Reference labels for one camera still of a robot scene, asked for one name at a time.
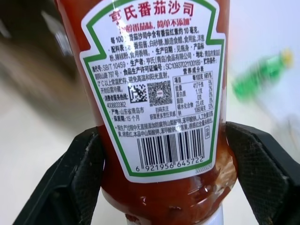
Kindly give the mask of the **red ketchup squeeze bottle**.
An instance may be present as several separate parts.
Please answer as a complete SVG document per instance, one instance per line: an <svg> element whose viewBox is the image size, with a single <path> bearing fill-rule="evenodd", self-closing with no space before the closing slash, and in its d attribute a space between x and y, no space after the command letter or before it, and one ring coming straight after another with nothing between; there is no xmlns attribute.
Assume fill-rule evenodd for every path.
<svg viewBox="0 0 300 225"><path fill-rule="evenodd" d="M224 225L230 0L54 0L127 225Z"/></svg>

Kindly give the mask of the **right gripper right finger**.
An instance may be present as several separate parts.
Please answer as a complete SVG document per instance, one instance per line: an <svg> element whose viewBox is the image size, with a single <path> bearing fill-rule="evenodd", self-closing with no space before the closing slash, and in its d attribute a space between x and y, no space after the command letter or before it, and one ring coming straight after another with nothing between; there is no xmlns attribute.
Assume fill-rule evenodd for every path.
<svg viewBox="0 0 300 225"><path fill-rule="evenodd" d="M238 180L259 225L300 225L300 164L269 134L226 123Z"/></svg>

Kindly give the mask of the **green plastic soda bottle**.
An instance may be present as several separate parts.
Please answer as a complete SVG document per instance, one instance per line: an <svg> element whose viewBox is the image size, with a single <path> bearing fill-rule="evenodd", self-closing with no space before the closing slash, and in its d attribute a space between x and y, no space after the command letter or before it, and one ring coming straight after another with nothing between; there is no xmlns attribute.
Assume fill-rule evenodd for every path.
<svg viewBox="0 0 300 225"><path fill-rule="evenodd" d="M293 52L289 49L259 59L234 79L234 95L241 102L254 99L265 88L277 83L293 62Z"/></svg>

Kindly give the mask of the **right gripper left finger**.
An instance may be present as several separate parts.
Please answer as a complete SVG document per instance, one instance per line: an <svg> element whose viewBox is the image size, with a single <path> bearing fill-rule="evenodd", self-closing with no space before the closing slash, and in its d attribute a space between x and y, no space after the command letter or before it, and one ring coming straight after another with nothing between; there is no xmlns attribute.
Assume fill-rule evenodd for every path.
<svg viewBox="0 0 300 225"><path fill-rule="evenodd" d="M77 135L45 172L17 225L91 225L104 167L96 128Z"/></svg>

